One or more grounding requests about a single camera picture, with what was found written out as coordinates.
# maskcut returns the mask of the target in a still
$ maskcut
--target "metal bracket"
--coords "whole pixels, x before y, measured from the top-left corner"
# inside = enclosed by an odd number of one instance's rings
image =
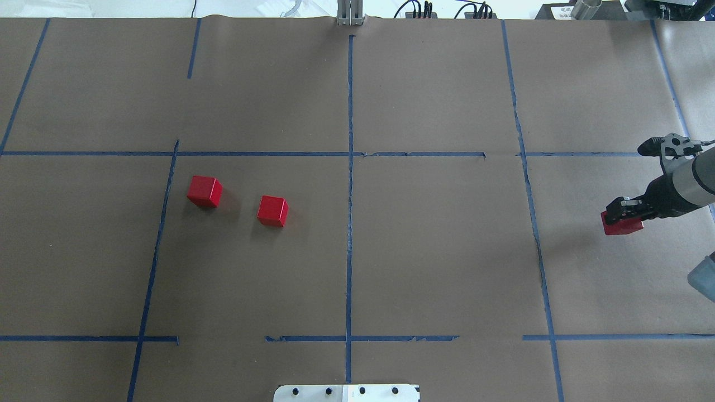
[[[363,0],[337,0],[338,25],[363,25]]]
[[[411,384],[348,384],[280,386],[273,402],[420,402],[420,386]]]

